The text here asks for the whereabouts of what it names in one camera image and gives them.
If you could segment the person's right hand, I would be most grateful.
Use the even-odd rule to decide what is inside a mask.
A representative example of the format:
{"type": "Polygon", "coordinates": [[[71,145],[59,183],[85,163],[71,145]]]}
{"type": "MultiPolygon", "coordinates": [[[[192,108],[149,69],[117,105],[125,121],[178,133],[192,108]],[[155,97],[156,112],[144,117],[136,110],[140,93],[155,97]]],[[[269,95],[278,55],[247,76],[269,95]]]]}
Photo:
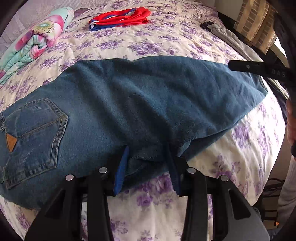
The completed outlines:
{"type": "Polygon", "coordinates": [[[291,145],[295,143],[296,138],[296,128],[295,128],[295,118],[292,114],[292,103],[287,100],[287,137],[291,145]]]}

